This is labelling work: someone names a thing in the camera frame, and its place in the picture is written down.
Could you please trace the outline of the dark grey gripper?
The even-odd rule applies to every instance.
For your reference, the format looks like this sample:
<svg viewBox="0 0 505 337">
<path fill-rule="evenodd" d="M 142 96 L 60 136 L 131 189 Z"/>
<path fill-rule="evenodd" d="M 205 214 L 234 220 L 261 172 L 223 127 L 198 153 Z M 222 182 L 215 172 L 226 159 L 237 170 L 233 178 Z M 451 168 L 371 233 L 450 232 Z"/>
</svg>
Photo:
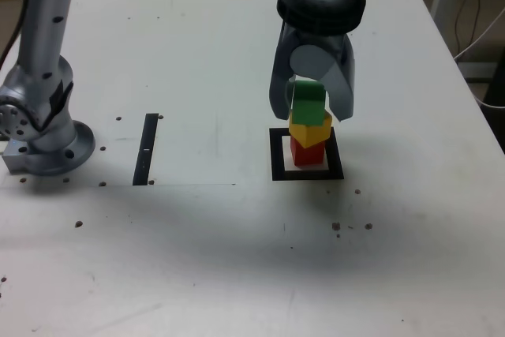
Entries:
<svg viewBox="0 0 505 337">
<path fill-rule="evenodd" d="M 318 36 L 294 31 L 283 22 L 269 87 L 271 109 L 276 118 L 289 118 L 291 79 L 296 74 L 320 82 L 333 115 L 339 121 L 349 119 L 354 113 L 354 73 L 354 52 L 347 35 Z"/>
</svg>

